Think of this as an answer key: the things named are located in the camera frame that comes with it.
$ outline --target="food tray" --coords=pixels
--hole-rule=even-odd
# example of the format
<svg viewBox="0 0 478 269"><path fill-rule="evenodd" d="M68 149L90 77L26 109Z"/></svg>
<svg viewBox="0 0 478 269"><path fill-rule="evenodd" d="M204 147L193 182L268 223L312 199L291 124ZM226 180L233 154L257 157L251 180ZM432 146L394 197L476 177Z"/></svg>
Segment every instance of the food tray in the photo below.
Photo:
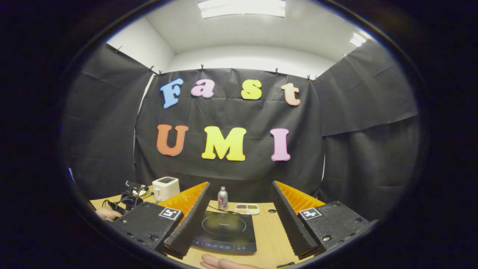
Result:
<svg viewBox="0 0 478 269"><path fill-rule="evenodd" d="M261 212L259 205L256 203L238 203L234 209L236 213L257 215Z"/></svg>

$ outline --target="bottle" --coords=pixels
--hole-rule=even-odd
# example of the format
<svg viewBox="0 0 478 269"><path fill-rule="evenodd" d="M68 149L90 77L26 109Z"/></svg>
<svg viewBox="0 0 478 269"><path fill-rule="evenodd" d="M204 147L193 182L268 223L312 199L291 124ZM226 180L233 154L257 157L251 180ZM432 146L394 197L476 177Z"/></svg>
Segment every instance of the bottle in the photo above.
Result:
<svg viewBox="0 0 478 269"><path fill-rule="evenodd" d="M221 191L217 193L217 209L222 211L228 210L228 193L226 187L221 187Z"/></svg>

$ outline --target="white ceiling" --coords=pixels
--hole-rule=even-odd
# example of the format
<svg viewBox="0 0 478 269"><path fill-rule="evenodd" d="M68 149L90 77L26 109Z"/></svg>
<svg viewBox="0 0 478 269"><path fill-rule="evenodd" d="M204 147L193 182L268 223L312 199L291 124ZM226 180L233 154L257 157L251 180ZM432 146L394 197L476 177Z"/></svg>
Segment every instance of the white ceiling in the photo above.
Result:
<svg viewBox="0 0 478 269"><path fill-rule="evenodd" d="M176 53L224 45L295 49L333 61L356 47L354 25L308 0L286 0L285 18L230 15L203 19L197 0L175 0L146 16Z"/></svg>

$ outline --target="colorful foam letter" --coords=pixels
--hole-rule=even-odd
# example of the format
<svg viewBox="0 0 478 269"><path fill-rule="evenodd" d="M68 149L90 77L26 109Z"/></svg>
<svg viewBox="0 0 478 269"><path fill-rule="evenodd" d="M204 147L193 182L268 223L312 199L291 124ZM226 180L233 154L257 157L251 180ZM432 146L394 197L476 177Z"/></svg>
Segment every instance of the colorful foam letter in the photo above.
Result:
<svg viewBox="0 0 478 269"><path fill-rule="evenodd" d="M244 135L246 134L246 129L244 128L232 128L229 132L226 139L222 136L221 130L216 126L208 126L204 128L204 132L207 134L206 139L206 150L201 155L204 159L214 159L216 154L214 154L213 148L216 149L217 156L219 159L224 158L224 155L229 149L229 154L226 158L229 161L243 161L246 159L246 156L242 153L242 141Z"/></svg>
<svg viewBox="0 0 478 269"><path fill-rule="evenodd" d="M177 131L176 144L174 147L168 147L168 133L172 129L171 125L160 124L158 125L158 139L156 140L156 147L159 152L164 155L175 156L181 153L184 144L184 135L189 129L187 126L178 125L175 130Z"/></svg>
<svg viewBox="0 0 478 269"><path fill-rule="evenodd" d="M178 85L182 85L183 80L178 78L168 84L162 86L159 90L163 92L164 95L164 108L168 108L178 102L178 99L174 95L179 96L181 90Z"/></svg>
<svg viewBox="0 0 478 269"><path fill-rule="evenodd" d="M191 94L194 96L202 96L204 98L210 98L214 95L214 81L210 79L200 79L196 81L196 85L191 89Z"/></svg>
<svg viewBox="0 0 478 269"><path fill-rule="evenodd" d="M295 88L294 84L287 83L281 86L281 89L284 90L285 93L285 100L292 106L298 106L300 104L300 100L295 98L295 93L299 92L299 88Z"/></svg>
<svg viewBox="0 0 478 269"><path fill-rule="evenodd" d="M240 92L244 99L257 100L261 97L262 91L260 90L262 83L258 80L248 79L242 83L243 90Z"/></svg>
<svg viewBox="0 0 478 269"><path fill-rule="evenodd" d="M274 136L274 154L271 156L273 161L288 161L291 156L287 153L287 141L285 140L289 130L276 128L271 130Z"/></svg>

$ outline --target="human hand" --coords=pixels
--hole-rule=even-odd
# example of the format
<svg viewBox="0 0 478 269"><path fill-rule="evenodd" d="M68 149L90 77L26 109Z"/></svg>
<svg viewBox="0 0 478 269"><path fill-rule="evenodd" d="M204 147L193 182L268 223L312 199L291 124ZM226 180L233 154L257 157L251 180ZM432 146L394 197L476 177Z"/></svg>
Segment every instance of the human hand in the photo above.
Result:
<svg viewBox="0 0 478 269"><path fill-rule="evenodd" d="M123 216L121 213L114 211L109 205L96 209L96 214L102 220L109 220L109 221L113 221L114 219Z"/></svg>
<svg viewBox="0 0 478 269"><path fill-rule="evenodd" d="M201 266L207 269L261 269L254 265L239 264L228 259L218 259L209 254L201 256Z"/></svg>

